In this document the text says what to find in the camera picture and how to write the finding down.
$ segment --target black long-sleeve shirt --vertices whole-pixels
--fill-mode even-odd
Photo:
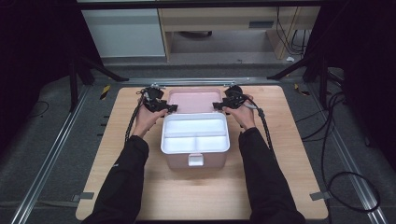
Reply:
[[[295,207],[288,183],[257,128],[239,136],[251,223],[305,223]],[[82,223],[134,223],[142,199],[148,144],[132,136],[111,168],[93,212]]]

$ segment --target box latch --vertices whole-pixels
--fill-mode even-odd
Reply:
[[[189,166],[203,166],[204,155],[201,153],[193,153],[189,155]]]

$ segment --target left hand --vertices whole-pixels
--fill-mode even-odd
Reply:
[[[141,105],[136,115],[136,125],[134,126],[132,135],[143,138],[146,132],[155,124],[157,119],[164,116],[167,112],[167,109],[151,112],[144,105]]]

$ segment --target pink box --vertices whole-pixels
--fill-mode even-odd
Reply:
[[[177,112],[163,121],[161,149],[170,168],[223,167],[230,148],[227,120],[212,103],[221,102],[217,89],[169,92]]]

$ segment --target right hand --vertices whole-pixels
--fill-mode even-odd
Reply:
[[[248,95],[248,98],[250,100],[253,100],[253,97],[251,95]],[[249,104],[250,101],[246,100],[244,104]],[[250,109],[246,106],[239,106],[237,109],[231,109],[230,107],[224,106],[222,110],[226,113],[229,113],[233,115],[235,120],[245,129],[253,128],[256,127],[256,124],[254,122],[254,114],[253,114],[253,109]]]

